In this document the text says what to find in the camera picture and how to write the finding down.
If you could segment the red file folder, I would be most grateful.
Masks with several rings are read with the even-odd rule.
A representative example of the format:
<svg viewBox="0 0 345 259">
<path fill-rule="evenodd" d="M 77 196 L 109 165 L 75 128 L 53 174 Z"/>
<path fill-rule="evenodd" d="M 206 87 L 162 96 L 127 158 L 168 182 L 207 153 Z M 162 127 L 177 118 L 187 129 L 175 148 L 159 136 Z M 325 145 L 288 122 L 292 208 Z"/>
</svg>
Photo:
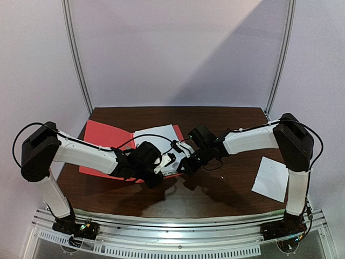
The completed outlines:
<svg viewBox="0 0 345 259">
<path fill-rule="evenodd" d="M 132 139 L 133 137 L 143 135 L 143 134 L 157 134 L 157 135 L 167 137 L 169 140 L 183 141 L 184 139 L 183 134 L 178 125 L 170 124 L 170 125 L 165 125 L 165 126 L 143 129 L 143 130 L 139 130 L 139 131 L 135 131 L 134 133 L 131 133 L 114 126 L 102 124 L 100 122 L 96 122 L 93 120 L 88 120 L 86 124 L 84 141 L 90 142 L 92 144 L 99 145 L 99 146 L 118 148 L 120 145 L 124 144 L 126 141 Z M 170 143 L 167 140 L 164 140 L 162 138 L 147 136 L 147 137 L 140 137 L 135 140 L 131 140 L 131 142 L 120 147 L 120 150 L 135 148 L 143 141 L 151 142 L 162 153 L 168 151 L 168 149 L 171 147 Z M 176 155 L 176 162 L 169 165 L 169 167 L 164 167 L 163 173 L 175 173 L 174 171 L 176 171 L 180 158 L 182 158 L 181 155 L 183 155 L 183 153 L 180 153 L 180 154 L 175 153 L 175 155 Z M 91 176 L 97 176 L 97 177 L 106 178 L 106 179 L 143 183 L 143 180 L 138 179 L 138 178 L 130 178 L 130 179 L 124 180 L 124 178 L 109 176 L 95 169 L 90 169 L 83 166 L 79 166 L 79 173 L 91 175 Z"/>
</svg>

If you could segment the small white paper sheet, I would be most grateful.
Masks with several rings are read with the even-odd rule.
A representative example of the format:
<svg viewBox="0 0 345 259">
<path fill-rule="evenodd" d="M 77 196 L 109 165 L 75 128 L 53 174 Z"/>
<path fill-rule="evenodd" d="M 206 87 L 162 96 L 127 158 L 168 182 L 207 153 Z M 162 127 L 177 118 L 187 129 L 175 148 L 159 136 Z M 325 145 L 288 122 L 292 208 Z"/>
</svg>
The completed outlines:
<svg viewBox="0 0 345 259">
<path fill-rule="evenodd" d="M 287 183 L 286 166 L 263 156 L 251 191 L 284 203 Z"/>
</svg>

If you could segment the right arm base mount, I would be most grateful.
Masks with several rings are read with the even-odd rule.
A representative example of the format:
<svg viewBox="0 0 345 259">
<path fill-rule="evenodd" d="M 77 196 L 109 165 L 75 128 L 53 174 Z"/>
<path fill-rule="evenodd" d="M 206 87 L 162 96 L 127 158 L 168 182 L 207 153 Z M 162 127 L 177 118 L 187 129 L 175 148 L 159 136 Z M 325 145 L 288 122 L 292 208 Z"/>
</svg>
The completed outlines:
<svg viewBox="0 0 345 259">
<path fill-rule="evenodd" d="M 260 225 L 260 233 L 265 241 L 276 240 L 277 247 L 285 254 L 294 253 L 299 243 L 309 234 L 313 214 L 307 209 L 309 226 L 306 225 L 303 214 L 294 216 L 284 212 L 282 220 L 263 223 Z"/>
</svg>

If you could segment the metal bottom folder clip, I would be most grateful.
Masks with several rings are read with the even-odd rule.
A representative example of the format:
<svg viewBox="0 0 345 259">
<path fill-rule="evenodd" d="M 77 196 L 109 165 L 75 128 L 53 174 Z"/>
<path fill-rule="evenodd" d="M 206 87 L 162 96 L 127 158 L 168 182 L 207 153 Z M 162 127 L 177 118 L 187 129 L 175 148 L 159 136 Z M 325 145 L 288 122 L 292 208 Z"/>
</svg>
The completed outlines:
<svg viewBox="0 0 345 259">
<path fill-rule="evenodd" d="M 169 176 L 178 175 L 178 173 L 176 171 L 168 171 L 168 172 L 163 172 L 162 175 L 164 177 L 169 177 Z"/>
</svg>

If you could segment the large white paper sheet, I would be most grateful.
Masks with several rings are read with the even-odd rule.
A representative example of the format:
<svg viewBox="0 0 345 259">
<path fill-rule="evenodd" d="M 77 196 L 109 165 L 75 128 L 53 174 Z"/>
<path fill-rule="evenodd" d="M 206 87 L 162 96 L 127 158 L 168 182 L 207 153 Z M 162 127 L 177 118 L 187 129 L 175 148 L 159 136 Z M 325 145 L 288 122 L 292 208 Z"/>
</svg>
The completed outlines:
<svg viewBox="0 0 345 259">
<path fill-rule="evenodd" d="M 139 146 L 142 142 L 147 141 L 156 146 L 162 154 L 173 153 L 176 156 L 176 161 L 168 167 L 164 167 L 162 169 L 162 173 L 177 170 L 182 157 L 181 154 L 171 149 L 170 142 L 173 140 L 179 141 L 179 138 L 177 137 L 172 124 L 135 131 L 133 133 L 133 137 L 135 138 L 134 142 L 136 144 L 136 147 Z"/>
</svg>

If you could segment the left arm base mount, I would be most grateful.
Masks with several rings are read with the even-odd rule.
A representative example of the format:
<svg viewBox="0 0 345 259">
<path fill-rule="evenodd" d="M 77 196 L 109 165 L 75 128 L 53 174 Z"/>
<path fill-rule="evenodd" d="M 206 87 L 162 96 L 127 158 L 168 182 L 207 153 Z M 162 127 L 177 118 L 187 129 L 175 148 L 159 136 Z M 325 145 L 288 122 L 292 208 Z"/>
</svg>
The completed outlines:
<svg viewBox="0 0 345 259">
<path fill-rule="evenodd" d="M 99 233 L 100 225 L 97 222 L 87 218 L 84 222 L 78 223 L 74 211 L 62 218 L 56 217 L 54 214 L 53 216 L 55 221 L 52 229 L 69 235 L 69 246 L 80 248 L 84 239 L 95 240 Z"/>
</svg>

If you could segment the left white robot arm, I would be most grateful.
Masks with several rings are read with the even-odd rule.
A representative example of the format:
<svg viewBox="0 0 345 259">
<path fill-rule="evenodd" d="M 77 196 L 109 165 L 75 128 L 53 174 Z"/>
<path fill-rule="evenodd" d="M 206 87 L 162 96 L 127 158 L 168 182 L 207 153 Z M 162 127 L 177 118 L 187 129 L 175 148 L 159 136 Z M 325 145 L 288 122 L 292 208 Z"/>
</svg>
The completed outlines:
<svg viewBox="0 0 345 259">
<path fill-rule="evenodd" d="M 124 180 L 141 179 L 152 188 L 163 179 L 161 170 L 171 158 L 147 141 L 135 149 L 122 151 L 71 138 L 58 131 L 53 122 L 40 124 L 22 144 L 20 172 L 28 182 L 38 184 L 52 214 L 59 218 L 59 225 L 68 234 L 76 234 L 80 222 L 72 216 L 72 207 L 50 172 L 53 162 L 87 167 Z"/>
</svg>

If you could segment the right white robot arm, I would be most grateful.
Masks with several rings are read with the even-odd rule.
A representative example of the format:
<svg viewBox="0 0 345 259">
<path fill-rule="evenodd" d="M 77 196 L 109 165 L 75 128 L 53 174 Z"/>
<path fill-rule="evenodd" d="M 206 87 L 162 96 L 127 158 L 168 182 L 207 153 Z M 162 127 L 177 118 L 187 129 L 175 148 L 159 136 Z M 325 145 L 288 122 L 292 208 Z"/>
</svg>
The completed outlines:
<svg viewBox="0 0 345 259">
<path fill-rule="evenodd" d="M 260 149 L 279 149 L 288 169 L 288 199 L 286 214 L 279 223 L 279 231 L 290 235 L 300 225 L 299 218 L 306 206 L 309 175 L 312 169 L 314 139 L 310 130 L 292 114 L 285 113 L 276 121 L 264 125 L 227 130 L 215 136 L 205 125 L 199 125 L 188 134 L 197 146 L 181 159 L 178 174 L 192 175 L 213 159 Z"/>
</svg>

